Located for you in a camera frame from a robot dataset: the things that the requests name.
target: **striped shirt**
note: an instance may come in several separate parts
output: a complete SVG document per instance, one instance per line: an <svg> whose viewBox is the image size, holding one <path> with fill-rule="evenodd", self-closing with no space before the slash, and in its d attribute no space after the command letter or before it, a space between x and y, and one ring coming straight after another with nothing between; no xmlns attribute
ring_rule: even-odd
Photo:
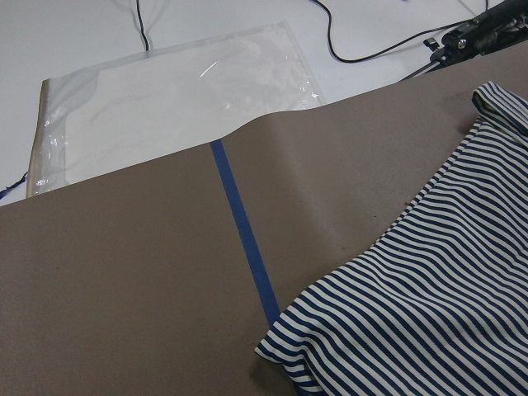
<svg viewBox="0 0 528 396"><path fill-rule="evenodd" d="M321 394L528 394L528 102L489 82L473 128L365 253L256 353Z"/></svg>

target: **clear plastic bag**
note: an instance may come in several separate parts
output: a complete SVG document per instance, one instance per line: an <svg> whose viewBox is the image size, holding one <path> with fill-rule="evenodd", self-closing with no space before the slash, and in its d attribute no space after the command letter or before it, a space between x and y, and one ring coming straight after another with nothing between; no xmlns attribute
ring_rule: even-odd
<svg viewBox="0 0 528 396"><path fill-rule="evenodd" d="M156 49L44 81L27 196L321 104L282 22Z"/></svg>

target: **black cord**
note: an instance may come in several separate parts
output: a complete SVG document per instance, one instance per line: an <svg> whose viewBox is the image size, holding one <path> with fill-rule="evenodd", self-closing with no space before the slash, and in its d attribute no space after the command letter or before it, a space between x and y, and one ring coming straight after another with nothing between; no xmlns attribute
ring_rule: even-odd
<svg viewBox="0 0 528 396"><path fill-rule="evenodd" d="M16 189L18 186L20 186L23 182L26 181L26 178L27 178L27 172L24 173L24 176L22 176L22 179L20 179L19 181L17 181L15 184L13 184L12 186L9 186L9 187L6 187L5 190L2 190L0 191L0 200L6 196L7 194L9 194L9 192L11 192L11 190L14 190Z"/></svg>
<svg viewBox="0 0 528 396"><path fill-rule="evenodd" d="M327 8L327 6L322 4L319 0L309 0L309 1L314 2L315 4L320 6L328 14L328 32L327 32L328 48L330 49L330 53L332 54L332 57L334 59L338 60L339 62L343 62L344 64L356 64L358 62L363 62L363 61L366 61L366 60L369 60L369 59L373 59L373 58L375 58L377 56L380 56L380 55L382 55L382 54L384 54L386 52L389 52L390 50L393 50L393 49L399 47L400 45L403 45L403 44L409 42L410 40L416 39L417 37L419 37L421 35L426 35L427 33L433 33L435 31L443 31L444 29L449 29L450 27L455 27L455 26L458 26L461 23L465 22L465 21L460 21L460 22L456 22L456 23L451 23L449 25L436 27L434 29L429 29L427 31L421 31L420 33L417 33L416 35L412 35L411 37L408 37L407 39L402 40L399 43L396 43L395 45L391 45L390 47L388 47L386 49L382 49L380 52L376 52L375 54L367 55L367 56L364 56L362 58L357 58L357 59L345 59L345 58L342 58L341 56L339 56L338 54L336 54L336 51L333 48L332 37L330 36L330 32L332 30L332 13Z"/></svg>
<svg viewBox="0 0 528 396"><path fill-rule="evenodd" d="M148 51L149 41L147 40L147 36L145 35L145 30L143 28L143 19L141 19L141 11L139 10L139 0L135 0L135 6L136 10L138 11L139 28L141 30L141 36L143 37L143 41L145 43L145 51Z"/></svg>

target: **fabric fold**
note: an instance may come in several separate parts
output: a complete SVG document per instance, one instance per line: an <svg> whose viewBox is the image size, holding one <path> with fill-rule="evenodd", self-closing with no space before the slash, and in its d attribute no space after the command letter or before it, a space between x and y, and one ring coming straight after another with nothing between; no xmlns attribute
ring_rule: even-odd
<svg viewBox="0 0 528 396"><path fill-rule="evenodd" d="M365 253L309 286L255 352L312 394L528 394L528 105L480 117Z"/></svg>

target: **white table surface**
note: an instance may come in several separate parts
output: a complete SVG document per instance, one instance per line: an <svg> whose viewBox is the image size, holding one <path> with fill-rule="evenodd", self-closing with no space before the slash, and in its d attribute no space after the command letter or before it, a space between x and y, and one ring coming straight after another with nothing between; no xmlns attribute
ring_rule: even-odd
<svg viewBox="0 0 528 396"><path fill-rule="evenodd" d="M492 0L490 7L500 0ZM326 103L397 82L428 62L422 38L360 64L328 53L326 13L309 0L141 0L152 48L280 21L290 24ZM483 0L325 0L343 57L381 50L419 31L462 21ZM27 170L41 82L143 50L135 0L0 0L0 190ZM20 186L0 205L25 197Z"/></svg>

